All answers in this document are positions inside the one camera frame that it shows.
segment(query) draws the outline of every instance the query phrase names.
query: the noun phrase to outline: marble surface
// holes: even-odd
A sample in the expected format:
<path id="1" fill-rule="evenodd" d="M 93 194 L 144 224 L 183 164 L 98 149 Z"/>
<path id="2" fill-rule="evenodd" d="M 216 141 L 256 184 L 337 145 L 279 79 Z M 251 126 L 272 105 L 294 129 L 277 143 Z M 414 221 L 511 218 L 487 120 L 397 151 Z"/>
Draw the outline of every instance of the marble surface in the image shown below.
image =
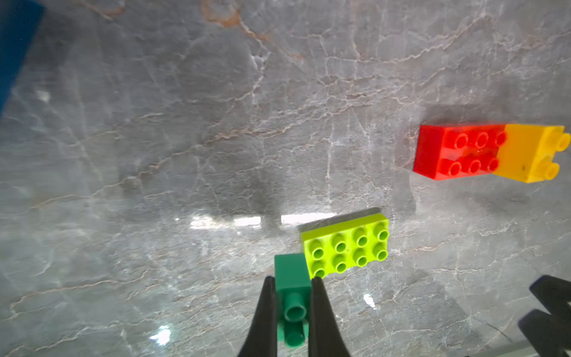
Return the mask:
<path id="1" fill-rule="evenodd" d="M 298 225 L 371 207 L 389 258 L 325 279 L 353 357 L 522 340 L 571 279 L 569 152 L 411 171 L 425 121 L 571 124 L 566 1 L 46 5 L 0 120 L 0 355 L 236 355 Z"/>

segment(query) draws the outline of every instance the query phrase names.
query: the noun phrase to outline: red lego brick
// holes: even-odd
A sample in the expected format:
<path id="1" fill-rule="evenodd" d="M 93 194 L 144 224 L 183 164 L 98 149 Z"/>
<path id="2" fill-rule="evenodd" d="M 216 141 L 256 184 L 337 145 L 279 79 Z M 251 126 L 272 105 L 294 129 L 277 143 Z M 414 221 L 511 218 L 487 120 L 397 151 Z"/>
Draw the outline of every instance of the red lego brick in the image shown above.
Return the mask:
<path id="1" fill-rule="evenodd" d="M 414 172 L 434 180 L 491 174 L 507 140 L 505 124 L 422 125 Z"/>

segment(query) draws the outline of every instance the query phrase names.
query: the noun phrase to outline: blue object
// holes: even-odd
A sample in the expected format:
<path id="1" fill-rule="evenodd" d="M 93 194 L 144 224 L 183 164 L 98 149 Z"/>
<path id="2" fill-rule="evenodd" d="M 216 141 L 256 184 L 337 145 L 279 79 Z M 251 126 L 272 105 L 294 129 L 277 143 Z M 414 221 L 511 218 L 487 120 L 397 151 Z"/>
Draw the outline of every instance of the blue object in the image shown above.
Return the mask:
<path id="1" fill-rule="evenodd" d="M 0 115 L 44 7 L 32 0 L 0 0 Z"/>

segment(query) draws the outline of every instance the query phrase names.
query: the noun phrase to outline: yellow lego brick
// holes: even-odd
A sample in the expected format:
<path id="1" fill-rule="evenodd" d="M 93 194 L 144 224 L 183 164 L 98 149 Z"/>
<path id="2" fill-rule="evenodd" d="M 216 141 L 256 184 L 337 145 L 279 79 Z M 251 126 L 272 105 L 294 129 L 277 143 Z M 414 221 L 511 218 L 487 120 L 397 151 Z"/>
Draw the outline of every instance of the yellow lego brick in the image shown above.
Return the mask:
<path id="1" fill-rule="evenodd" d="M 526 183 L 552 180 L 559 173 L 553 162 L 557 151 L 567 149 L 571 135 L 563 126 L 507 124 L 507 140 L 500 147 L 494 175 Z"/>
<path id="2" fill-rule="evenodd" d="M 364 267 L 388 256 L 389 220 L 381 213 L 303 232 L 301 240 L 309 277 Z"/>

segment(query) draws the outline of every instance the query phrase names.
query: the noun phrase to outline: dark green lego brick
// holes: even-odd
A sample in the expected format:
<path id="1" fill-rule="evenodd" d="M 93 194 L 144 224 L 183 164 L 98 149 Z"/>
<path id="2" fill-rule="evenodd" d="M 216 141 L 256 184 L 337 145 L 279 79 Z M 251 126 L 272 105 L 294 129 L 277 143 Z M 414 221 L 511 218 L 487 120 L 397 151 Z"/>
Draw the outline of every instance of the dark green lego brick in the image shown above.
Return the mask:
<path id="1" fill-rule="evenodd" d="M 274 257 L 276 297 L 278 299 L 278 341 L 290 348 L 301 346 L 309 335 L 309 295 L 311 280 L 305 255 Z"/>
<path id="2" fill-rule="evenodd" d="M 284 254 L 274 257 L 278 319 L 302 321 L 309 311 L 311 280 L 305 255 Z"/>

